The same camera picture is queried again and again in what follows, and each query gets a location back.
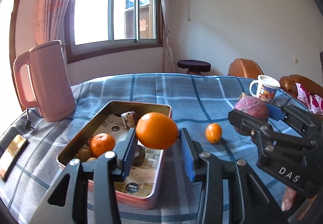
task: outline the mandarin orange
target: mandarin orange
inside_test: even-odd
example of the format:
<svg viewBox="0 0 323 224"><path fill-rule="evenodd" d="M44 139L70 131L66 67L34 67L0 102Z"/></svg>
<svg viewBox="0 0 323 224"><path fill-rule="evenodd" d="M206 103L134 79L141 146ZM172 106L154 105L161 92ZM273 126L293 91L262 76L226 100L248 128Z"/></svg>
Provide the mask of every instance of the mandarin orange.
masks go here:
<svg viewBox="0 0 323 224"><path fill-rule="evenodd" d="M94 156L99 157L107 151L113 150L116 141L113 136L101 133L91 139L91 150Z"/></svg>
<svg viewBox="0 0 323 224"><path fill-rule="evenodd" d="M217 143L222 137L222 128L219 124L209 124L205 130L205 137L210 143Z"/></svg>
<svg viewBox="0 0 323 224"><path fill-rule="evenodd" d="M178 137L176 123L168 116L151 112L143 115L136 126L139 141L147 148L170 148Z"/></svg>

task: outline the wall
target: wall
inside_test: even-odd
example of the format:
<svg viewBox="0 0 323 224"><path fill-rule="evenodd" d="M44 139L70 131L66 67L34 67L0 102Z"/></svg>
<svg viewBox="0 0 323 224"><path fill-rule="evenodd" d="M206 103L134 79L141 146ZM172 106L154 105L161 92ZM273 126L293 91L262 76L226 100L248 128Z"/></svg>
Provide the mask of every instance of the wall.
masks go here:
<svg viewBox="0 0 323 224"><path fill-rule="evenodd" d="M312 3L190 0L190 7L188 21L187 0L170 1L175 61L207 61L212 65L209 74L227 75L235 58L249 58L276 79L296 73L322 84L323 17Z"/></svg>
<svg viewBox="0 0 323 224"><path fill-rule="evenodd" d="M72 85L107 75L163 72L163 48L145 48L92 57L67 65Z"/></svg>
<svg viewBox="0 0 323 224"><path fill-rule="evenodd" d="M34 19L38 0L20 0L17 12L16 55L36 46ZM64 32L60 37L64 41ZM67 73L72 85L100 76L125 73L149 73L163 71L163 48L138 49L118 52L78 61L67 65ZM28 71L22 69L23 85L28 99L33 99Z"/></svg>

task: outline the kettle handle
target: kettle handle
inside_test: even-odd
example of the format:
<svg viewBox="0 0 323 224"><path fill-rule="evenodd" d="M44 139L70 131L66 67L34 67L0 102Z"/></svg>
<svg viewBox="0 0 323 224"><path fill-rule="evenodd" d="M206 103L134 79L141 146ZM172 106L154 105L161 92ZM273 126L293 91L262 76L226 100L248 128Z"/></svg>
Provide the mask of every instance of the kettle handle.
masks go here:
<svg viewBox="0 0 323 224"><path fill-rule="evenodd" d="M14 76L15 76L15 81L16 81L16 87L17 87L17 92L18 92L18 97L22 105L26 108L31 108L31 107L38 107L38 103L35 100L28 100L26 98L26 94L24 91L24 87L22 85L22 80L21 80L21 68L26 65L28 67L29 71L29 52L25 52L21 55L19 55L16 60L14 61Z"/></svg>

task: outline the round stool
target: round stool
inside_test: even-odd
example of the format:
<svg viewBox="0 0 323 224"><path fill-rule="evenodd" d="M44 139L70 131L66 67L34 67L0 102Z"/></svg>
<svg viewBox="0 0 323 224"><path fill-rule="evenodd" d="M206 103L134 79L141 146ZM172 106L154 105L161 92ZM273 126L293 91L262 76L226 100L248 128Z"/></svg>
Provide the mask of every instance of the round stool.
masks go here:
<svg viewBox="0 0 323 224"><path fill-rule="evenodd" d="M199 60L179 60L177 62L179 68L188 68L188 75L201 75L201 72L210 72L211 64Z"/></svg>

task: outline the blue checkered tablecloth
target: blue checkered tablecloth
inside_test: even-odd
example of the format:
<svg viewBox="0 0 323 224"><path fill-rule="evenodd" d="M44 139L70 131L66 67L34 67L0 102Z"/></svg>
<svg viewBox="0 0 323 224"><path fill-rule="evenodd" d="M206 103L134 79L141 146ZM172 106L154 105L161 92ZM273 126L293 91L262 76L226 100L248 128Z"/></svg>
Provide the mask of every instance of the blue checkered tablecloth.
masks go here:
<svg viewBox="0 0 323 224"><path fill-rule="evenodd" d="M19 223L28 223L42 197L60 174L57 155L87 122L109 101L124 100L172 106L178 127L186 127L192 139L220 159L245 159L265 183L278 203L285 186L256 167L256 146L250 137L235 132L227 115L241 92L249 93L250 79L236 77L192 76L184 74L136 74L93 79L73 86L77 102L74 113L58 122L45 122L37 108L30 118L35 131L25 129L23 113L4 133L2 139L25 136L29 145L21 154L7 182L0 180L0 196ZM274 104L294 104L304 108L283 91ZM206 141L206 126L216 122L223 129L217 144ZM276 131L297 134L282 121L269 121ZM195 223L200 198L200 183L191 183L185 173L179 144L167 150L158 204L143 210L119 204L122 223ZM93 223L93 195L88 196L88 222ZM228 218L228 194L224 191L224 219Z"/></svg>

